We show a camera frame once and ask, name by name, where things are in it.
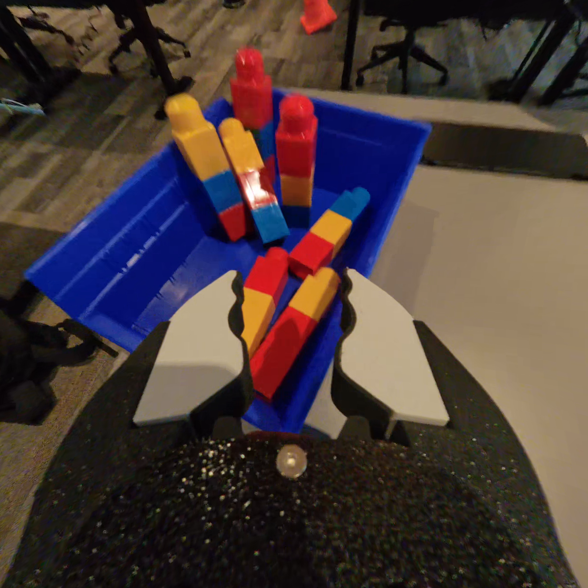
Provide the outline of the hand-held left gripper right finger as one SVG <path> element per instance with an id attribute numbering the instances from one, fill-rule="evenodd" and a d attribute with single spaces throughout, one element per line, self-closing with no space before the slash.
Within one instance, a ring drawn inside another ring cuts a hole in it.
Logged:
<path id="1" fill-rule="evenodd" d="M 445 428 L 450 416 L 412 315 L 351 268 L 343 271 L 341 302 L 334 407 L 376 440 L 390 439 L 399 422 Z"/>

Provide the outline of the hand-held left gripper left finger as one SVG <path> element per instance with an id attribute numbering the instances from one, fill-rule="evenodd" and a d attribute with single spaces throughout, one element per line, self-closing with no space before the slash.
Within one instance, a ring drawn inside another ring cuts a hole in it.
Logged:
<path id="1" fill-rule="evenodd" d="M 191 425 L 198 437 L 242 437 L 254 400 L 243 338 L 243 276 L 230 270 L 187 300 L 166 330 L 136 408 L 138 427 Z"/>

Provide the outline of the blue plastic bin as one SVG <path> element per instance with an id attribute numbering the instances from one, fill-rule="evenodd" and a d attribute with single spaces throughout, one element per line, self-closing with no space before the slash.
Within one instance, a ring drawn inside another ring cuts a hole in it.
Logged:
<path id="1" fill-rule="evenodd" d="M 319 131 L 309 226 L 344 192 L 365 189 L 369 203 L 331 267 L 341 280 L 347 268 L 368 277 L 430 126 L 310 100 Z M 233 117 L 233 108 L 219 99 L 203 114 L 218 127 Z M 256 258 L 268 249 L 254 231 L 239 242 L 228 240 L 202 183 L 173 142 L 40 258 L 26 277 L 71 318 L 129 352 L 156 332 L 146 365 L 139 375 L 123 377 L 120 387 L 126 392 L 115 392 L 116 410 L 124 399 L 133 399 L 129 417 L 134 424 L 165 324 L 230 270 L 242 274 L 244 287 Z M 341 337 L 341 309 L 336 292 L 274 398 L 266 401 L 254 389 L 246 421 L 266 431 L 301 430 Z"/>

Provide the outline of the pile of mega block stacks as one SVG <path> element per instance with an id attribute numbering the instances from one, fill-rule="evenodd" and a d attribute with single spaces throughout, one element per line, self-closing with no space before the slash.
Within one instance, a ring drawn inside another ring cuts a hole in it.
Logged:
<path id="1" fill-rule="evenodd" d="M 252 231 L 268 252 L 248 273 L 243 338 L 255 391 L 271 401 L 326 316 L 341 278 L 331 267 L 358 215 L 363 188 L 344 192 L 312 225 L 319 123 L 311 100 L 288 95 L 273 129 L 272 82 L 261 54 L 239 49 L 231 80 L 234 117 L 218 127 L 187 93 L 166 99 L 174 142 L 200 180 L 230 242 Z"/>

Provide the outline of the black office chair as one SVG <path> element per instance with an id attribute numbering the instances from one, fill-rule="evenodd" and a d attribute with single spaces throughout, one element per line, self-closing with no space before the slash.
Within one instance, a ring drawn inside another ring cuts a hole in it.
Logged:
<path id="1" fill-rule="evenodd" d="M 159 77 L 167 96 L 187 92 L 193 80 L 190 77 L 175 79 L 169 70 L 168 62 L 159 43 L 156 27 L 148 14 L 149 1 L 105 1 L 113 13 L 128 17 L 133 23 L 138 40 L 151 60 L 156 76 Z"/>
<path id="2" fill-rule="evenodd" d="M 390 27 L 402 27 L 405 31 L 404 38 L 397 42 L 375 45 L 371 49 L 370 60 L 357 70 L 356 87 L 361 88 L 364 86 L 364 75 L 367 71 L 398 59 L 398 70 L 401 71 L 401 94 L 407 95 L 409 93 L 408 69 L 410 58 L 436 70 L 440 74 L 438 85 L 440 87 L 446 86 L 450 79 L 448 69 L 416 43 L 416 32 L 422 28 L 446 28 L 447 24 L 445 22 L 418 24 L 385 18 L 380 23 L 379 31 L 384 32 Z"/>

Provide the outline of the orange traffic cone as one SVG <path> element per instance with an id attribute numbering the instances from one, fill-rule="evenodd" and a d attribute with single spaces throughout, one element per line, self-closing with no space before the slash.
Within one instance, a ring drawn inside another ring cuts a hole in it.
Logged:
<path id="1" fill-rule="evenodd" d="M 328 1 L 303 1 L 300 23 L 306 34 L 326 29 L 337 20 L 337 14 Z"/>

